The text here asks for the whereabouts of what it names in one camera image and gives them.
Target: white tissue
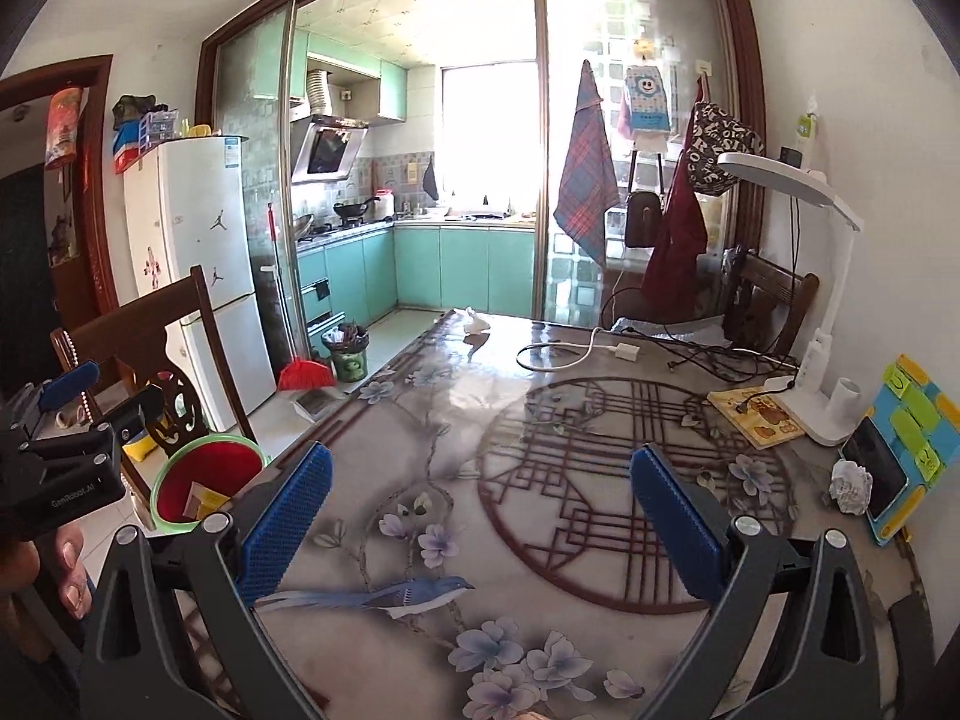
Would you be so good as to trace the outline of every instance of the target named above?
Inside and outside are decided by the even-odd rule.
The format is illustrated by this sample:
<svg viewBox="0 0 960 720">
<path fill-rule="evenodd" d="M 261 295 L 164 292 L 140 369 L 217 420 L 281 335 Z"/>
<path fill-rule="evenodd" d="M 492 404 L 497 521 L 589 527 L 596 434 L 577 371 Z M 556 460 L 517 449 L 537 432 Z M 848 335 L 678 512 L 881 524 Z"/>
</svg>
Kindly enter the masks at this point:
<svg viewBox="0 0 960 720">
<path fill-rule="evenodd" d="M 830 471 L 830 497 L 844 514 L 865 514 L 874 489 L 874 477 L 850 460 L 838 460 Z"/>
<path fill-rule="evenodd" d="M 483 333 L 485 330 L 490 330 L 490 323 L 486 322 L 486 320 L 480 319 L 474 309 L 467 306 L 467 311 L 464 313 L 470 319 L 470 322 L 468 322 L 467 326 L 464 327 L 464 333 L 467 335 L 472 336 L 476 333 Z"/>
</svg>

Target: circular lattice pattern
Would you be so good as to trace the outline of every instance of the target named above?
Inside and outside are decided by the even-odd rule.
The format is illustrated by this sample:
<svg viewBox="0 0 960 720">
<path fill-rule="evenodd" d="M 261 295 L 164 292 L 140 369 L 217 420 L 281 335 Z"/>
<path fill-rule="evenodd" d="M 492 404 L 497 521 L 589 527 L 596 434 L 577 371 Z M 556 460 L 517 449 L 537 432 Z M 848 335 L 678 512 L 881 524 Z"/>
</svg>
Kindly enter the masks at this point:
<svg viewBox="0 0 960 720">
<path fill-rule="evenodd" d="M 502 410 L 480 445 L 481 503 L 512 552 L 560 589 L 633 613 L 705 608 L 632 496 L 630 457 L 645 442 L 732 517 L 748 512 L 790 535 L 796 508 L 781 460 L 752 447 L 702 394 L 635 379 L 558 382 Z"/>
</svg>

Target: window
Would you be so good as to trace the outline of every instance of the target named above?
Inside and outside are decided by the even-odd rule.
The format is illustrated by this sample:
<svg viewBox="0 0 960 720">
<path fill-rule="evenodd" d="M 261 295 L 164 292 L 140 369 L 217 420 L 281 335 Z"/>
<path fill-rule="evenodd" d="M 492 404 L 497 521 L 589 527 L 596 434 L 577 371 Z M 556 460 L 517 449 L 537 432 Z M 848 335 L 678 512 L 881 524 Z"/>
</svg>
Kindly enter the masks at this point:
<svg viewBox="0 0 960 720">
<path fill-rule="evenodd" d="M 536 209 L 541 186 L 536 62 L 443 71 L 443 189 L 460 209 Z"/>
</svg>

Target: white desk lamp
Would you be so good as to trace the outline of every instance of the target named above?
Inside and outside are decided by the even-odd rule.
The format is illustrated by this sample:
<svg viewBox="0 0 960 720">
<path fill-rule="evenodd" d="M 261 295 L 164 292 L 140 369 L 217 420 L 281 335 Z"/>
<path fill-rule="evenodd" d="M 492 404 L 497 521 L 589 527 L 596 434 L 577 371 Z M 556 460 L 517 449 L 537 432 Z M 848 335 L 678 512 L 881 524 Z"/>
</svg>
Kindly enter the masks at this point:
<svg viewBox="0 0 960 720">
<path fill-rule="evenodd" d="M 771 389 L 771 391 L 786 389 L 772 397 L 815 442 L 822 443 L 824 446 L 837 446 L 856 428 L 859 415 L 845 415 L 839 408 L 830 408 L 830 398 L 820 391 L 820 387 L 827 373 L 830 345 L 833 341 L 831 335 L 833 323 L 840 310 L 840 300 L 843 298 L 844 285 L 847 283 L 847 275 L 850 272 L 853 241 L 856 240 L 856 233 L 863 230 L 863 220 L 837 196 L 832 186 L 827 184 L 827 177 L 822 173 L 806 172 L 783 162 L 753 154 L 721 154 L 719 165 L 737 178 L 780 191 L 786 196 L 798 197 L 811 205 L 833 208 L 847 223 L 844 227 L 846 235 L 840 269 L 833 284 L 827 314 L 824 314 L 823 323 L 813 334 L 813 340 L 806 348 L 793 389 L 786 389 L 791 379 L 794 379 L 793 376 L 768 379 L 764 385 L 765 389 Z"/>
</svg>

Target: tabletop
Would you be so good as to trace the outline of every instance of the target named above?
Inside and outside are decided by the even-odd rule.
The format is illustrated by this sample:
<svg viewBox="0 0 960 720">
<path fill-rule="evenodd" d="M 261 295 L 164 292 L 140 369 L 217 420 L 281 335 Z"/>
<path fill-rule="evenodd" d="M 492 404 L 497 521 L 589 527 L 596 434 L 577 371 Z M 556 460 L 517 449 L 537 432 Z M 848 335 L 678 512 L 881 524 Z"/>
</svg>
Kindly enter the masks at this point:
<svg viewBox="0 0 960 720">
<path fill-rule="evenodd" d="M 848 535 L 893 698 L 883 608 L 915 577 L 896 546 L 824 500 L 835 451 L 807 439 L 752 449 L 704 400 L 730 386 L 693 365 L 671 372 L 675 355 L 653 343 L 637 341 L 637 362 L 597 352 L 531 373 L 515 362 L 522 346 L 587 331 L 491 325 L 466 336 L 447 314 L 308 434 L 333 454 L 333 487 L 278 591 L 309 591 L 296 602 L 309 605 L 257 614 L 326 716 L 634 716 L 705 614 L 632 496 L 643 442 L 732 517 Z M 536 363 L 570 359 L 549 350 Z M 767 605 L 724 707 L 745 700 L 781 606 Z"/>
</svg>

